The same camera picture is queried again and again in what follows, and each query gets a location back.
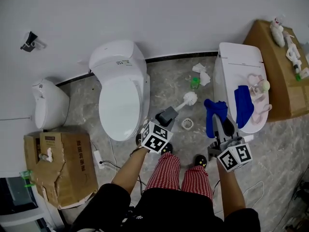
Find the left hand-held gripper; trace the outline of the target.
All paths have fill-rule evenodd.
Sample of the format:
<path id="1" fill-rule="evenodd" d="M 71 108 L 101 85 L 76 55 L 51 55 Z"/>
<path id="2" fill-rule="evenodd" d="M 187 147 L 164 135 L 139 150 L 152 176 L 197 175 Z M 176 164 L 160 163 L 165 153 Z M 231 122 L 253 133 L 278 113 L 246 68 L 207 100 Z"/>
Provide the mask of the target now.
<path id="1" fill-rule="evenodd" d="M 136 144 L 137 148 L 148 149 L 150 153 L 160 153 L 171 140 L 173 133 L 179 130 L 178 117 L 169 124 L 169 118 L 164 113 L 155 116 L 160 125 L 146 120 L 137 127 Z"/>

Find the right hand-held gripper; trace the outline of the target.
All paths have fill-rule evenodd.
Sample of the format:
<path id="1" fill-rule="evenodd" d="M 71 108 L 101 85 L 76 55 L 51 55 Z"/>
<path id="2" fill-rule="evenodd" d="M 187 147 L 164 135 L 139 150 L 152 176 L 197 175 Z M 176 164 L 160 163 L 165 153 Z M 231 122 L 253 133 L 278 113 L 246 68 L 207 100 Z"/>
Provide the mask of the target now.
<path id="1" fill-rule="evenodd" d="M 226 172 L 232 172 L 253 160 L 249 144 L 239 137 L 238 127 L 232 117 L 222 123 L 213 115 L 213 132 L 216 142 L 208 146 L 208 161 L 217 158 Z"/>

